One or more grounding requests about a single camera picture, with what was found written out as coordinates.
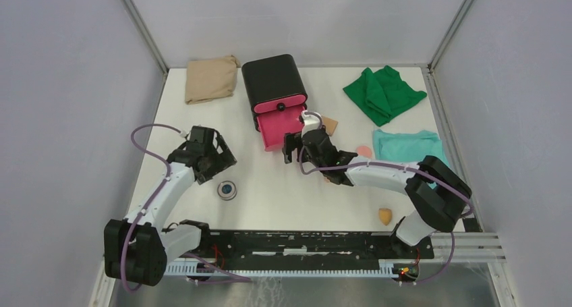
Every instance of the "pink disc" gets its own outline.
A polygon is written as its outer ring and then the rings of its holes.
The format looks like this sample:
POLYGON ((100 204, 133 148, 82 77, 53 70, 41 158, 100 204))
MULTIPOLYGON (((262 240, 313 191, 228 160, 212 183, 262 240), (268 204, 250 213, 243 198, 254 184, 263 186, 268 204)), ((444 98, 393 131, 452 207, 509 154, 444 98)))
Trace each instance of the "pink disc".
POLYGON ((368 157, 369 159, 371 159, 373 156, 372 149, 365 145, 359 146, 358 148, 355 149, 355 151, 359 155, 362 155, 363 157, 368 157))

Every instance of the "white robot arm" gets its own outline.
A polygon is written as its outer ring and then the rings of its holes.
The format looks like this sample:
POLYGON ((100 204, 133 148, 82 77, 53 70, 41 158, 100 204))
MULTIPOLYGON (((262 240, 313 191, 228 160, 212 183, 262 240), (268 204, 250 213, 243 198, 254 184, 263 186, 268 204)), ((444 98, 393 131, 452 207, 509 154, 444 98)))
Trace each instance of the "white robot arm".
POLYGON ((139 204, 123 220, 111 219, 104 230, 105 273, 121 278, 121 265, 128 281, 156 285, 167 264, 185 252, 199 246, 201 225, 180 223, 172 231, 164 232, 167 217, 194 183, 202 184, 213 176, 236 164, 236 159, 223 137, 212 128, 194 126, 188 139, 167 158, 170 174, 163 175, 165 185, 158 191, 155 186, 142 202, 153 201, 145 207, 139 204), (131 238, 127 231, 136 221, 131 238), (129 241, 126 258, 121 259, 125 241, 129 241))
POLYGON ((291 153, 297 149, 302 153, 299 160, 314 164, 315 171, 322 172, 334 184, 371 186, 409 196, 415 211, 402 219, 393 232, 397 243, 406 245, 404 249, 435 231, 452 231, 469 204, 471 189, 436 157, 427 156, 421 162, 411 163, 371 160, 337 150, 322 127, 319 114, 303 111, 300 119, 304 123, 302 132, 285 135, 285 162, 292 162, 291 153), (438 185, 432 188, 431 182, 438 185))
MULTIPOLYGON (((467 204, 442 186, 431 188, 427 183, 437 179, 466 198, 471 196, 471 190, 443 162, 435 157, 415 163, 370 160, 353 152, 337 150, 318 114, 304 111, 301 120, 304 122, 302 132, 285 134, 283 154, 286 163, 292 162, 292 151, 297 149, 302 162, 311 162, 315 171, 320 171, 334 184, 373 186, 409 196, 416 210, 404 217, 391 235, 391 249, 398 256, 411 252, 421 239, 435 231, 453 230, 467 204)), ((149 194, 143 201, 147 202, 153 196, 149 206, 145 208, 140 204, 124 219, 112 219, 107 223, 104 245, 105 272, 109 277, 120 279, 124 265, 128 281, 156 285, 167 264, 197 248, 202 229, 208 229, 207 224, 185 221, 174 230, 163 231, 177 201, 194 183, 202 184, 236 164, 222 136, 212 128, 200 126, 192 128, 188 140, 169 155, 167 162, 171 173, 162 177, 161 182, 166 180, 163 189, 158 194, 149 194), (130 227, 134 227, 134 232, 127 239, 130 227), (126 242, 129 246, 126 259, 122 260, 121 251, 126 242)))

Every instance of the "green cloth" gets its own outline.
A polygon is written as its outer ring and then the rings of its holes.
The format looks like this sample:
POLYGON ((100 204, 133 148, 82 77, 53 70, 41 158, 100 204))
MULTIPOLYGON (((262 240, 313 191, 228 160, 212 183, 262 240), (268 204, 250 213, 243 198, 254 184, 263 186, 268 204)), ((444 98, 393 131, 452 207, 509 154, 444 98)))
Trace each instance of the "green cloth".
POLYGON ((398 71, 387 65, 375 73, 367 67, 343 91, 377 126, 390 122, 427 96, 413 90, 398 71))

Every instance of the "beige cloth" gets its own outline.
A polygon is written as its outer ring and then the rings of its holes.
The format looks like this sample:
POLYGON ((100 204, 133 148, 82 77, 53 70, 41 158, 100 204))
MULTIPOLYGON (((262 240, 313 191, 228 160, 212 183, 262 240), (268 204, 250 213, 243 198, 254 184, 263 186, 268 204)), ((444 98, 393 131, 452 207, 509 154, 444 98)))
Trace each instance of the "beige cloth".
POLYGON ((239 61, 232 55, 190 61, 187 65, 185 102, 191 105, 232 96, 236 87, 236 68, 239 66, 239 61))

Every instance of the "teal cloth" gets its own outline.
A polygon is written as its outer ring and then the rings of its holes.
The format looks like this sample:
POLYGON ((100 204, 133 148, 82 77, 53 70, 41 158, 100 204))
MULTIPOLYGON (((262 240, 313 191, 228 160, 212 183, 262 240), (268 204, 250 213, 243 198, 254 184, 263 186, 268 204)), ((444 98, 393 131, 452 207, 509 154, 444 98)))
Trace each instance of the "teal cloth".
POLYGON ((428 130, 417 134, 390 134, 374 131, 374 152, 376 159, 391 162, 419 162, 426 155, 439 158, 449 166, 439 135, 428 130))

